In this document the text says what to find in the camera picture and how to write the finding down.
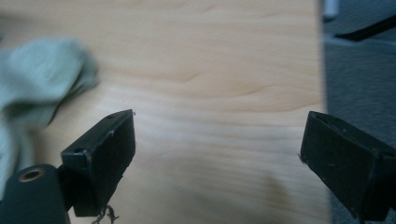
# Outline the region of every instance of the black plastic part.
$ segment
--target black plastic part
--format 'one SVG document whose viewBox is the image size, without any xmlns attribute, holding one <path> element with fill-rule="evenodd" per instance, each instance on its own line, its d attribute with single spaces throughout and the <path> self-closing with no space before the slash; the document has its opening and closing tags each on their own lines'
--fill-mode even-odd
<svg viewBox="0 0 396 224">
<path fill-rule="evenodd" d="M 32 166 L 13 175 L 1 203 L 2 224 L 65 224 L 68 216 L 55 167 Z"/>
<path fill-rule="evenodd" d="M 132 161 L 134 150 L 132 110 L 109 115 L 84 133 L 62 152 L 64 164 L 59 173 L 66 206 L 73 205 L 78 217 L 98 216 Z"/>
<path fill-rule="evenodd" d="M 382 221 L 396 202 L 396 150 L 343 120 L 309 112 L 301 159 L 354 218 Z"/>
</svg>

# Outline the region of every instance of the wooden table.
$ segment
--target wooden table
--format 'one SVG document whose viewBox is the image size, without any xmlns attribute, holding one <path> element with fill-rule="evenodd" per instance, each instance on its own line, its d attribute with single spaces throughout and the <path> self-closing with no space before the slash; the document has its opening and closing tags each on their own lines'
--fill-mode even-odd
<svg viewBox="0 0 396 224">
<path fill-rule="evenodd" d="M 298 153 L 307 112 L 323 110 L 318 21 L 314 0 L 2 0 L 0 44 L 72 36 L 99 63 L 100 84 L 34 134 L 39 163 L 135 111 L 117 223 L 317 224 L 326 189 Z"/>
</svg>

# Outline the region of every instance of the gray cloth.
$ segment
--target gray cloth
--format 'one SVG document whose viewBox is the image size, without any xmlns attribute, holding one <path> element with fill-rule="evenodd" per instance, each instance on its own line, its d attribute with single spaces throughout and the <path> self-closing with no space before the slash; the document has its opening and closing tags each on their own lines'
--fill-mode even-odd
<svg viewBox="0 0 396 224">
<path fill-rule="evenodd" d="M 28 133 L 46 127 L 65 99 L 94 87 L 96 64 L 73 39 L 0 50 L 0 198 L 7 179 L 35 162 Z"/>
</svg>

